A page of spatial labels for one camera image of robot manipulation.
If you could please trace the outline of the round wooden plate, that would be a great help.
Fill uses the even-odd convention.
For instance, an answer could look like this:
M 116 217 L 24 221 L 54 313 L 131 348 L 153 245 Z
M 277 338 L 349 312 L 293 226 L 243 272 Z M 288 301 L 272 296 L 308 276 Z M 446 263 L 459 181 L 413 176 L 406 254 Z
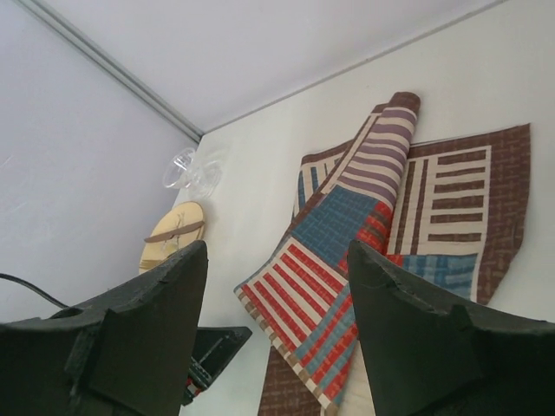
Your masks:
M 200 240 L 205 225 L 205 213 L 199 203 L 189 201 L 176 205 L 157 223 L 151 235 L 144 239 L 139 273 L 153 269 L 174 252 Z

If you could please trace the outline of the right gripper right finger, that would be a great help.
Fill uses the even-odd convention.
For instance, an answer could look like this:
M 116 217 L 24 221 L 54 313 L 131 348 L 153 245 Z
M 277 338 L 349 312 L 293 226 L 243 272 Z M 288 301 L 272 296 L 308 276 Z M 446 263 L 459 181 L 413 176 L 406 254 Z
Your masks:
M 553 414 L 552 323 L 468 301 L 357 240 L 348 274 L 377 414 Z

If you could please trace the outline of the brown wooden knife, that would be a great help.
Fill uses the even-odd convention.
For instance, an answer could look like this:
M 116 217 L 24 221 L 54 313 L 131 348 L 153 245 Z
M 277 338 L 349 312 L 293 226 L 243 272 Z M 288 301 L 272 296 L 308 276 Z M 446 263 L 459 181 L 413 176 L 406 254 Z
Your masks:
M 180 236 L 180 235 L 185 235 L 185 234 L 188 234 L 190 232 L 196 231 L 196 230 L 200 229 L 204 224 L 205 224 L 205 222 L 203 220 L 195 222 L 195 223 L 187 224 L 185 226 L 181 226 L 181 227 L 178 227 L 178 228 L 170 230 L 170 231 L 165 231 L 165 232 L 162 232 L 160 234 L 156 234 L 156 235 L 152 235 L 150 237 L 146 237 L 144 239 L 144 242 L 147 243 L 147 244 L 153 244 L 153 243 L 167 241 L 171 238 L 174 238 L 174 237 L 177 237 L 177 236 Z

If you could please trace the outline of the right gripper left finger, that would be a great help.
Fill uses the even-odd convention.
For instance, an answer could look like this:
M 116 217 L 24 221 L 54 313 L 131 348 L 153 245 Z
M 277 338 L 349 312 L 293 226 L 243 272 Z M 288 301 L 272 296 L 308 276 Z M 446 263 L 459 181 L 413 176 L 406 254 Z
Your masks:
M 2 414 L 178 414 L 207 269 L 196 241 L 48 319 L 3 324 Z

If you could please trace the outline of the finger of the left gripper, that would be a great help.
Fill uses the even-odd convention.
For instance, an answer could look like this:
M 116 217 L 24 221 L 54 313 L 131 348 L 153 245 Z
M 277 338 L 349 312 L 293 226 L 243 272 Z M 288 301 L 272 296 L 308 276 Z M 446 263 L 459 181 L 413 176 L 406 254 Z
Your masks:
M 247 327 L 198 327 L 182 406 L 207 390 L 252 335 Z

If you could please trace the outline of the patchwork striped placemat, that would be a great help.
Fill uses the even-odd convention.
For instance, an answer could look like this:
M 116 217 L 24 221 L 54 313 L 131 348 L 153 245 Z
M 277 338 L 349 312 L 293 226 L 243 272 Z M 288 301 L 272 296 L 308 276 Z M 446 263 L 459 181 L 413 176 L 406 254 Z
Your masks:
M 531 127 L 414 144 L 420 106 L 418 95 L 398 92 L 353 140 L 303 158 L 291 224 L 235 289 L 271 343 L 260 414 L 372 411 L 348 283 L 350 241 L 480 304 L 518 253 Z

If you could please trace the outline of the clear glass cup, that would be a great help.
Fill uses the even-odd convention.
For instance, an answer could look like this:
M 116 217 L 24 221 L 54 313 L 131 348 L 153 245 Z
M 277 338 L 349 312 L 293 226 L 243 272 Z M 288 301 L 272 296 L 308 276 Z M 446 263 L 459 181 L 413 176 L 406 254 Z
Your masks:
M 187 147 L 175 155 L 162 175 L 166 189 L 184 190 L 191 200 L 208 198 L 223 175 L 229 150 L 212 149 L 201 154 Z

